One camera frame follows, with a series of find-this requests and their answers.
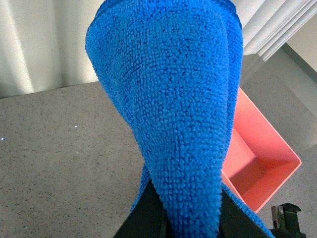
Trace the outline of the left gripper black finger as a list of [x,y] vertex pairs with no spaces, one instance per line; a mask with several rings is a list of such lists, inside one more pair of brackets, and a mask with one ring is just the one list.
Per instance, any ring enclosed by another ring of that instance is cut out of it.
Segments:
[[167,213],[150,180],[115,238],[166,238]]

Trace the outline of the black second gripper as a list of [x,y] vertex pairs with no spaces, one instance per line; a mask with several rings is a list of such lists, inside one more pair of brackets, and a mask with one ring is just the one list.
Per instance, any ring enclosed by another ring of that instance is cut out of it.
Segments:
[[[238,207],[224,189],[221,195],[220,238],[269,238],[269,235]],[[301,209],[291,203],[272,206],[272,234],[276,238],[306,238],[306,234],[300,231],[299,212]]]

